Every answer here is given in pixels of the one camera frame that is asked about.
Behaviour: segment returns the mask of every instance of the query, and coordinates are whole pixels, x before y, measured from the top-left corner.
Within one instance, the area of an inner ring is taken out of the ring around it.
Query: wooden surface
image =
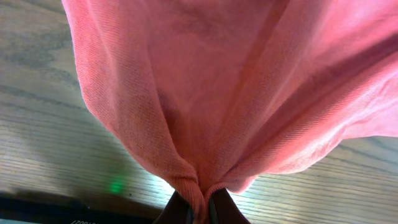
[[[233,198],[253,223],[398,223],[397,165],[397,139],[352,139]],[[173,191],[85,108],[60,2],[0,0],[0,192],[154,217]]]

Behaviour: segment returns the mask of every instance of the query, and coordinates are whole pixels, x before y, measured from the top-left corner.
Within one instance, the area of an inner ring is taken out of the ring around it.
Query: wood grain
[[[163,208],[174,191],[86,109],[59,1],[0,0],[0,191],[128,213],[129,202]],[[398,139],[344,141],[309,170],[262,175],[233,199],[253,223],[398,223]]]

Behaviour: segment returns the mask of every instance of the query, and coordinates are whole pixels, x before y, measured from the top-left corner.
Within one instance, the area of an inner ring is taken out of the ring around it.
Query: gathered fabric
[[[397,0],[63,0],[87,108],[207,222],[211,194],[398,136]]]

